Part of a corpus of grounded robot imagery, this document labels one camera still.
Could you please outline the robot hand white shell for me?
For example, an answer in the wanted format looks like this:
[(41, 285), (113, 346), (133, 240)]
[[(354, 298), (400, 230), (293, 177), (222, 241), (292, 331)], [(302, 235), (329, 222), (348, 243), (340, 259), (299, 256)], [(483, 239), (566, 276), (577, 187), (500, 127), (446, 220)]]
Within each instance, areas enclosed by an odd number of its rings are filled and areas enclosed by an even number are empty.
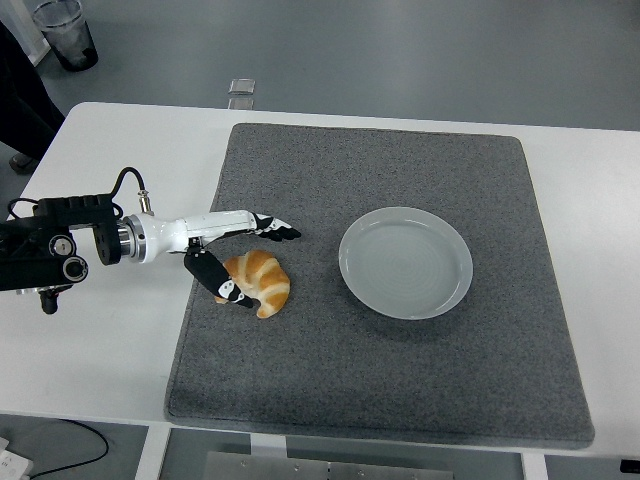
[(163, 253), (181, 254), (185, 268), (211, 293), (243, 307), (253, 301), (241, 292), (231, 274), (206, 246), (220, 238), (254, 234), (272, 241), (293, 240), (300, 232), (269, 215), (247, 210), (210, 212), (178, 218), (158, 219), (148, 213), (123, 220), (120, 233), (128, 247), (122, 253), (138, 263), (149, 263)]

